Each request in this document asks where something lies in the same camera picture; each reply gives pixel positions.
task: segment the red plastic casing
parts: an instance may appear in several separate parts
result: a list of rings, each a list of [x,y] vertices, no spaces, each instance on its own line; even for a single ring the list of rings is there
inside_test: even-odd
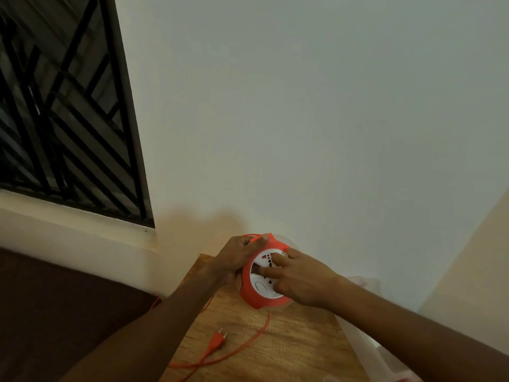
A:
[[[256,235],[251,239],[251,242],[257,240],[260,238],[261,235]],[[242,268],[242,287],[240,289],[240,296],[244,299],[244,301],[249,304],[252,308],[259,310],[260,308],[264,307],[280,307],[285,305],[286,303],[289,303],[291,299],[287,296],[281,296],[276,299],[268,299],[266,297],[263,297],[260,295],[252,286],[251,284],[251,266],[253,262],[255,261],[255,258],[264,250],[267,249],[279,249],[282,250],[284,253],[287,252],[289,246],[282,243],[279,240],[276,240],[272,234],[269,234],[269,240],[267,241],[267,244],[265,247],[261,250],[256,251],[253,253],[251,258],[247,261],[247,263],[244,264],[244,267]]]

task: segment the human hand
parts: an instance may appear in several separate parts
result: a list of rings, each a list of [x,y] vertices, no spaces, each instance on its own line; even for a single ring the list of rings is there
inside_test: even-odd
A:
[[[216,276],[223,277],[224,282],[232,279],[235,271],[241,268],[253,253],[264,248],[269,236],[262,235],[254,242],[250,242],[251,238],[246,236],[230,238],[205,269]]]
[[[259,267],[259,275],[277,279],[274,291],[313,307],[326,307],[327,295],[338,281],[347,281],[324,263],[295,249],[287,255],[272,254],[272,262],[277,267]]]

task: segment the brown surface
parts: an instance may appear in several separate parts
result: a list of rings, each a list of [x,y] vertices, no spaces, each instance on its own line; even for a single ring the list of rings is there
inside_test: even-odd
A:
[[[0,249],[0,381],[57,381],[155,299]]]
[[[186,277],[210,256],[200,255]],[[207,310],[189,329],[172,362],[196,362],[214,330],[228,332],[226,345],[209,359],[231,352],[262,327],[267,312],[255,311],[240,299],[235,284],[221,288]],[[161,382],[176,382],[189,370],[167,369]],[[272,313],[267,331],[232,358],[202,367],[189,381],[316,381],[327,374],[341,382],[368,381],[366,373],[334,315],[296,303]]]

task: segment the person's left hand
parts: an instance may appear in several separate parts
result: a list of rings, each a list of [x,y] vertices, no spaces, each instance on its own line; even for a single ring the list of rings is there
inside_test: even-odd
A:
[[[262,235],[254,242],[252,237],[234,236],[228,240],[216,257],[208,264],[208,270],[221,276],[224,281],[231,280],[235,271],[241,268],[253,253],[264,248],[268,235]]]

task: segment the wooden table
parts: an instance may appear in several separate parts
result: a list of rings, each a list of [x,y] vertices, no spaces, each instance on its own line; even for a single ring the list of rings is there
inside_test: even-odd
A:
[[[211,259],[200,255],[186,278]],[[209,359],[225,355],[254,335],[266,319],[267,312],[249,307],[240,298],[235,284],[228,284],[194,321],[172,362],[197,362],[214,330],[220,328],[228,332],[226,344]],[[166,369],[161,382],[176,382],[189,371]],[[221,363],[200,368],[189,381],[321,382],[328,374],[341,382],[368,381],[334,315],[293,303],[272,313],[267,331],[250,347]]]

